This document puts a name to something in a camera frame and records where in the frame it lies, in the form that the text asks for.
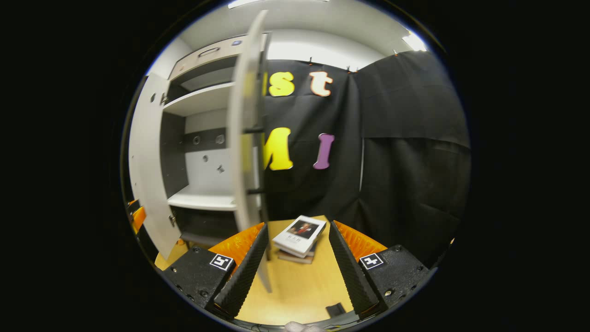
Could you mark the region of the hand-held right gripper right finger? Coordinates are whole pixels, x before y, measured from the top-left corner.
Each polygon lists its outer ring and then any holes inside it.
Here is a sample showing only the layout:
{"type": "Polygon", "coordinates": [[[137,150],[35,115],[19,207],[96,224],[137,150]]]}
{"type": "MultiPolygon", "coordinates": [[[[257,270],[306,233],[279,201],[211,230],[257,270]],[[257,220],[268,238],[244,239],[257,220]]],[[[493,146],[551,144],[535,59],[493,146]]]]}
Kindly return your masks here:
{"type": "Polygon", "coordinates": [[[339,221],[330,221],[328,236],[354,313],[361,320],[396,311],[436,273],[404,246],[385,248],[339,221]]]}

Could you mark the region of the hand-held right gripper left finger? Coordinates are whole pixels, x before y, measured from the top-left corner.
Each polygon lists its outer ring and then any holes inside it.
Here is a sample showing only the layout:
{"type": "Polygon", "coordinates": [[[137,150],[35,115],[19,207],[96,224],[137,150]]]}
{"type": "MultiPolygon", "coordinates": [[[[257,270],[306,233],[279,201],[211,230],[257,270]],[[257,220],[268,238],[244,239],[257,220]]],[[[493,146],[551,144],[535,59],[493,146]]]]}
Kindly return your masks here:
{"type": "Polygon", "coordinates": [[[196,308],[225,320],[238,316],[268,245],[268,225],[259,223],[210,249],[194,246],[162,275],[196,308]]]}

